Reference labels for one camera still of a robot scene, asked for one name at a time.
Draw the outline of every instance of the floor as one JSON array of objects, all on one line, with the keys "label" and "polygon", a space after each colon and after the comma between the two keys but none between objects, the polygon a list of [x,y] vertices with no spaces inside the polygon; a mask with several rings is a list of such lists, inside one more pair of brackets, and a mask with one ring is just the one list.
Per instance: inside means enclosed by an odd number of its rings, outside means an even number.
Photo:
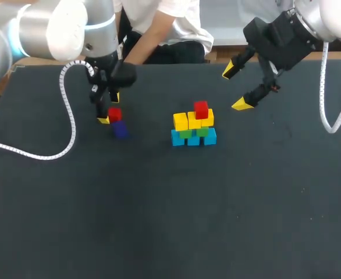
[{"label": "floor", "polygon": [[[244,49],[243,46],[220,46],[214,48],[214,50],[207,56],[207,59],[211,61],[211,63],[224,63],[227,64],[230,61],[230,58],[233,55],[238,54],[240,51]],[[320,60],[322,59],[321,52],[313,52],[308,57],[307,60]],[[332,52],[329,54],[329,59],[341,59],[341,52]],[[257,57],[253,57],[252,62],[257,61]],[[21,60],[17,65],[61,65],[61,62],[45,60],[45,59],[36,59],[36,58],[26,58]],[[6,87],[8,83],[8,79],[11,72],[5,76],[2,81],[0,82],[0,94],[2,93],[3,89]]]}]

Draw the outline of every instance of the black mat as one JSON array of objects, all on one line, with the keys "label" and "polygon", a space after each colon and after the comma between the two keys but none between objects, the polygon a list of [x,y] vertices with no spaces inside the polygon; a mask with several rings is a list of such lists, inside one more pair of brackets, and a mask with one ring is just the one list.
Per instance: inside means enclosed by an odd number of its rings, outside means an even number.
[{"label": "black mat", "polygon": [[[341,129],[318,113],[319,62],[256,110],[231,105],[261,78],[224,66],[146,66],[123,90],[132,134],[95,123],[84,69],[67,74],[77,142],[38,162],[0,150],[0,278],[341,278]],[[41,155],[70,137],[60,67],[17,69],[0,100],[0,142]],[[341,110],[330,62],[328,117]],[[173,148],[172,115],[207,100],[217,146]]]}]

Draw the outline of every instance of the green block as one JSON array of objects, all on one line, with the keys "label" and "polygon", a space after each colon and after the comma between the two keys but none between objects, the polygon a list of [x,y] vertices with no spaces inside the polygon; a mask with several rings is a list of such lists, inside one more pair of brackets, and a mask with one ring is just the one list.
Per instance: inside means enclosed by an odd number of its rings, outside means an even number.
[{"label": "green block", "polygon": [[179,131],[180,138],[191,138],[193,136],[192,130],[186,130],[186,131]]},{"label": "green block", "polygon": [[208,131],[209,131],[209,127],[202,127],[201,129],[196,130],[196,135],[198,137],[207,137]]}]

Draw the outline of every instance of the white shirt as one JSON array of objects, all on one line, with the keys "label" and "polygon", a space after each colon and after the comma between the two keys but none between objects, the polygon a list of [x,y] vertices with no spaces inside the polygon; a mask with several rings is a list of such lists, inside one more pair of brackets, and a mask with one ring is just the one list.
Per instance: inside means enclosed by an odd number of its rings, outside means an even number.
[{"label": "white shirt", "polygon": [[133,31],[144,34],[152,23],[155,12],[176,17],[172,29],[161,45],[182,41],[198,41],[210,53],[213,37],[201,28],[199,0],[113,0],[115,13],[124,8]]}]

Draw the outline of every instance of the toy block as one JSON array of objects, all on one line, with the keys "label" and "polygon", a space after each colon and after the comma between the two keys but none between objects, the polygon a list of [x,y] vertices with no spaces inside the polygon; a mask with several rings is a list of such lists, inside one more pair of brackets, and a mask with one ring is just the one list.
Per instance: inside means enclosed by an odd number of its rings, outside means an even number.
[{"label": "toy block", "polygon": [[185,131],[189,129],[189,122],[187,121],[187,116],[185,112],[183,113],[176,113],[173,115],[173,122],[175,124],[175,130]]},{"label": "toy block", "polygon": [[107,118],[97,118],[99,122],[101,122],[101,124],[110,124],[110,120]]},{"label": "toy block", "polygon": [[180,138],[180,132],[177,132],[176,130],[172,130],[171,136],[172,136],[172,145],[173,146],[184,145],[184,138]]},{"label": "toy block", "polygon": [[206,101],[194,103],[195,119],[207,119],[208,118],[208,103]]},{"label": "toy block", "polygon": [[187,139],[188,146],[198,146],[200,145],[200,137],[196,135],[196,132],[193,131],[193,136]]},{"label": "toy block", "polygon": [[179,131],[180,138],[191,138],[193,136],[192,130],[186,130],[186,131]]},{"label": "toy block", "polygon": [[214,128],[209,128],[208,136],[204,138],[204,145],[214,145],[217,143],[217,135]]},{"label": "toy block", "polygon": [[129,136],[128,129],[123,120],[112,123],[112,127],[116,138],[127,138]]},{"label": "toy block", "polygon": [[195,112],[188,112],[187,118],[189,118],[189,130],[201,128],[201,119],[195,118]]},{"label": "toy block", "polygon": [[202,127],[211,127],[214,125],[214,122],[215,122],[215,117],[213,115],[213,110],[208,109],[208,118],[202,119],[201,126]]},{"label": "toy block", "polygon": [[209,133],[209,128],[208,127],[202,127],[201,129],[196,130],[196,135],[198,137],[207,137]]},{"label": "toy block", "polygon": [[121,121],[122,119],[122,110],[120,108],[109,108],[108,109],[108,118],[111,123]]}]

